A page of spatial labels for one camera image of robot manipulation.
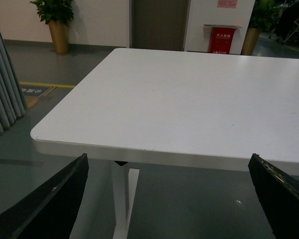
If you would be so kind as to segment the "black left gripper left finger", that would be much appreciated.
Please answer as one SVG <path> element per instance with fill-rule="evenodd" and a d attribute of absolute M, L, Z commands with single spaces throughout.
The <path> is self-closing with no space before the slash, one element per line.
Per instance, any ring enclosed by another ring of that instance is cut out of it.
<path fill-rule="evenodd" d="M 68 239 L 88 178 L 82 154 L 0 214 L 0 239 Z"/>

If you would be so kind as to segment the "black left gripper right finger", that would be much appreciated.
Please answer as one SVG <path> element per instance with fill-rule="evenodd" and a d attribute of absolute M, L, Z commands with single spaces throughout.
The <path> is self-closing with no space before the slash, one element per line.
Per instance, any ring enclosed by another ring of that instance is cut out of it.
<path fill-rule="evenodd" d="M 248 168 L 275 238 L 299 239 L 299 180 L 255 153 Z"/>

